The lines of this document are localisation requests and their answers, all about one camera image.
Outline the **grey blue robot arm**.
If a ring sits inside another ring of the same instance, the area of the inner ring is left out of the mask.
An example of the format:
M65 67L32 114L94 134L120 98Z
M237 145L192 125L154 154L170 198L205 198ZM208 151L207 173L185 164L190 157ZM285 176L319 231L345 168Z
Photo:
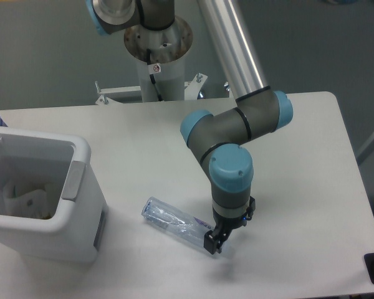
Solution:
M267 84L239 6L234 1L200 1L236 106L213 115L198 110L184 118L180 132L211 184L215 228L203 247L221 251L231 232L251 220L253 162L243 144L288 125L293 108L287 95ZM191 48L190 26L175 13L173 1L87 1L97 32L124 33L138 67L144 102L184 100L184 62Z

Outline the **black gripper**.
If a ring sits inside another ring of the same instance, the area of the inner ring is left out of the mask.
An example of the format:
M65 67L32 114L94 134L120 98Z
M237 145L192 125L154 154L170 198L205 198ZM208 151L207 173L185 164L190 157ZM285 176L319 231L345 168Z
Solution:
M228 240L231 232L252 219L256 209L255 199L250 196L241 206L226 208L212 200L215 229L207 231L204 235L204 248L211 254L222 252L223 244Z

